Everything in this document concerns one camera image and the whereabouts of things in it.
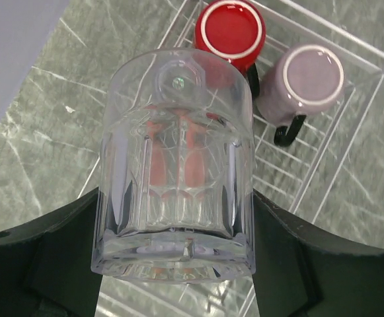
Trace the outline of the mauve purple mug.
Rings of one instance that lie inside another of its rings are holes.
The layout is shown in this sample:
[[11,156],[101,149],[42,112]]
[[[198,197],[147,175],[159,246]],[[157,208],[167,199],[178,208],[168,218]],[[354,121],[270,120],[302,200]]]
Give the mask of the mauve purple mug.
[[319,44],[290,48],[260,80],[256,107],[276,128],[274,144],[289,147],[307,116],[344,99],[345,72],[339,57]]

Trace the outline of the small clear glass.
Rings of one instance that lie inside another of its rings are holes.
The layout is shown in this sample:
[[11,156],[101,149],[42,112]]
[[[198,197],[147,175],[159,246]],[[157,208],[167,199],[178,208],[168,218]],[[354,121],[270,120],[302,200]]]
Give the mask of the small clear glass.
[[91,268],[206,283],[255,272],[247,80],[202,50],[155,50],[111,78]]

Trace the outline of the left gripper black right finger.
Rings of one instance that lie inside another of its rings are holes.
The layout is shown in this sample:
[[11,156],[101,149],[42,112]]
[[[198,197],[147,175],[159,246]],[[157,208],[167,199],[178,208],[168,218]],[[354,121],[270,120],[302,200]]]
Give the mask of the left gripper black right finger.
[[329,233],[253,195],[260,316],[384,316],[384,249]]

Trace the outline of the red mug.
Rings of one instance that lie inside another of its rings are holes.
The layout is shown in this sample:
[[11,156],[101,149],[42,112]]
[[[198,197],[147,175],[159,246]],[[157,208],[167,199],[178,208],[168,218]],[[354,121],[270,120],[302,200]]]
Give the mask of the red mug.
[[259,10],[248,1],[213,1],[200,13],[194,47],[236,67],[247,78],[252,98],[260,94],[256,60],[266,39]]

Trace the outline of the salmon pink mug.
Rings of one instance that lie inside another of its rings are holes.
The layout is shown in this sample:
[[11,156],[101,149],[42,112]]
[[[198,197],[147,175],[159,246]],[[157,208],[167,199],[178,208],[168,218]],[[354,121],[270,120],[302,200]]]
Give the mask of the salmon pink mug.
[[220,115],[150,104],[145,121],[140,191],[151,197],[203,196],[223,185],[225,150]]

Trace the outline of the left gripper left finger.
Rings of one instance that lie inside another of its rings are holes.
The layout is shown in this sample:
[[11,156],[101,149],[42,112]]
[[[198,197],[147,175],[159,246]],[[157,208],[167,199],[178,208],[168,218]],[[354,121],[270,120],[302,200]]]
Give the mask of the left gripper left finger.
[[94,316],[91,271],[97,190],[0,231],[0,316]]

